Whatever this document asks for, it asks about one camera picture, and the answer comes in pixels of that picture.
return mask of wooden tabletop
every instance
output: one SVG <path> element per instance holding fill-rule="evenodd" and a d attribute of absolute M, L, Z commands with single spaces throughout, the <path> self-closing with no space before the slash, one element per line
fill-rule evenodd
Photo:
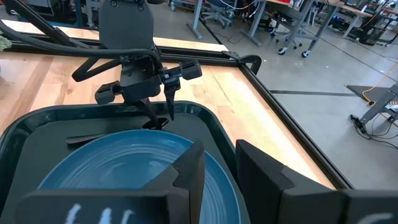
<path fill-rule="evenodd" d="M 285 5 L 285 6 L 292 6 L 290 2 L 282 2 L 282 1 L 279 1 L 279 0 L 266 0 L 266 2 L 273 2 L 273 3 L 276 3 L 276 4 L 282 4 L 282 5 Z"/>
<path fill-rule="evenodd" d="M 338 6 L 341 9 L 350 11 L 355 13 L 356 15 L 362 16 L 362 17 L 372 17 L 373 15 L 366 13 L 366 12 L 361 12 L 360 10 L 357 10 L 353 7 L 350 6 L 346 6 L 344 5 L 344 2 L 342 1 L 338 1 L 338 0 L 321 0 L 321 2 L 325 3 L 325 4 L 330 4 L 331 6 Z"/>
<path fill-rule="evenodd" d="M 4 21 L 23 32 L 39 32 L 31 24 Z M 95 31 L 62 28 L 71 37 L 98 39 Z M 161 46 L 203 50 L 227 50 L 223 45 L 154 38 Z M 121 67 L 83 82 L 71 75 L 86 59 L 37 54 L 0 54 L 0 133 L 15 119 L 30 111 L 53 105 L 96 103 L 94 92 L 104 83 L 117 80 Z M 97 65 L 107 60 L 100 60 Z M 164 63 L 166 67 L 175 64 Z M 245 139 L 297 172 L 333 188 L 282 121 L 261 98 L 238 68 L 202 66 L 203 76 L 182 80 L 175 100 L 194 101 L 206 106 L 221 121 L 235 143 Z M 164 101 L 160 94 L 152 101 Z M 121 103 L 117 97 L 115 103 Z"/>

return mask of blue plate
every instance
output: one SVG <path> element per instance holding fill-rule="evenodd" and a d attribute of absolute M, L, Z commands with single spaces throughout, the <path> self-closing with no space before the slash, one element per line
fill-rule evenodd
<path fill-rule="evenodd" d="M 163 131 L 133 130 L 96 139 L 60 162 L 39 189 L 139 189 L 193 143 Z M 201 224 L 240 224 L 236 194 L 223 168 L 206 152 Z"/>

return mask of caster wheel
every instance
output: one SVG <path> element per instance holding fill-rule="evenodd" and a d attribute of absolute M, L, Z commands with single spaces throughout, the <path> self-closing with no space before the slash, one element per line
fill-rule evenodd
<path fill-rule="evenodd" d="M 232 19 L 234 17 L 234 12 L 229 12 L 228 13 L 228 19 Z"/>
<path fill-rule="evenodd" d="M 281 48 L 278 50 L 279 55 L 284 55 L 286 53 L 287 47 Z"/>
<path fill-rule="evenodd" d="M 174 3 L 171 3 L 171 5 L 170 5 L 170 10 L 171 10 L 172 12 L 175 11 L 175 5 L 174 5 Z"/>
<path fill-rule="evenodd" d="M 301 53 L 301 57 L 302 57 L 302 58 L 306 58 L 306 57 L 308 57 L 309 55 L 310 55 L 310 52 L 307 51 L 307 50 Z"/>

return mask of gray floor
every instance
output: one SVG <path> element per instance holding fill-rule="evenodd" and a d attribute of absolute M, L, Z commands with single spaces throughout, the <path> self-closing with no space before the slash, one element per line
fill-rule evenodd
<path fill-rule="evenodd" d="M 193 19 L 192 12 L 184 9 L 172 12 L 165 4 L 151 8 L 156 37 L 197 41 L 186 26 Z M 398 189 L 398 150 L 361 138 L 348 119 L 349 114 L 361 116 L 369 106 L 355 96 L 321 95 L 324 92 L 351 93 L 345 85 L 373 86 L 385 75 L 388 77 L 379 86 L 390 87 L 398 80 L 398 67 L 391 70 L 398 63 L 398 45 L 387 48 L 363 46 L 337 38 L 332 30 L 326 30 L 323 40 L 318 42 L 308 58 L 300 57 L 309 45 L 307 40 L 303 40 L 303 47 L 290 49 L 280 56 L 277 50 L 282 47 L 283 41 L 275 43 L 262 29 L 258 30 L 256 37 L 263 41 L 263 45 L 256 47 L 246 38 L 242 39 L 239 33 L 241 29 L 248 29 L 247 24 L 236 21 L 234 26 L 226 29 L 213 21 L 208 21 L 207 25 L 231 51 L 262 57 L 258 77 L 268 89 L 320 94 L 295 92 L 275 94 L 275 97 L 356 188 Z M 215 44 L 215 39 L 203 25 L 199 26 L 202 42 Z M 308 30 L 316 32 L 317 29 L 315 26 Z M 376 134 L 384 133 L 387 128 L 388 124 L 382 116 L 374 123 Z M 394 136 L 397 132 L 397 127 L 392 126 L 388 136 Z M 398 138 L 389 142 L 398 145 Z"/>

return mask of table leg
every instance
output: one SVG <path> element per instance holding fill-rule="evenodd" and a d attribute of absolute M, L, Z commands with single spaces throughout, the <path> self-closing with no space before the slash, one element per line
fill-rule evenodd
<path fill-rule="evenodd" d="M 331 21 L 331 18 L 333 17 L 334 13 L 336 12 L 337 7 L 336 6 L 329 6 L 331 9 L 329 10 L 328 14 L 326 15 L 325 20 L 323 21 L 321 27 L 319 27 L 318 32 L 315 34 L 315 37 L 317 37 L 315 40 L 311 41 L 310 47 L 307 50 L 307 54 L 309 51 L 311 51 L 315 45 L 317 44 L 319 38 L 325 31 L 325 28 L 328 26 L 329 22 Z"/>
<path fill-rule="evenodd" d="M 265 8 L 266 8 L 266 2 L 260 1 L 260 5 L 257 8 L 256 14 L 254 15 L 253 23 L 251 24 L 249 32 L 245 32 L 245 31 L 241 30 L 241 33 L 244 36 L 246 36 L 249 40 L 251 40 L 253 43 L 255 43 L 257 45 L 257 47 L 261 46 L 261 42 L 259 42 L 254 37 L 254 34 L 256 33 L 257 27 L 259 26 L 262 13 L 264 12 Z"/>
<path fill-rule="evenodd" d="M 199 23 L 199 16 L 200 16 L 200 10 L 201 10 L 201 5 L 202 5 L 203 0 L 198 0 L 197 3 L 195 4 L 195 11 L 193 13 L 193 23 L 192 25 L 187 23 L 187 26 L 191 29 L 193 34 L 197 37 L 198 40 L 201 40 L 202 36 L 198 31 L 198 23 Z"/>
<path fill-rule="evenodd" d="M 354 25 L 358 22 L 359 18 L 361 18 L 361 16 L 355 17 L 354 21 L 349 25 L 348 29 L 344 33 L 343 38 L 346 38 L 348 36 L 349 32 L 351 31 L 351 29 L 353 29 Z"/>

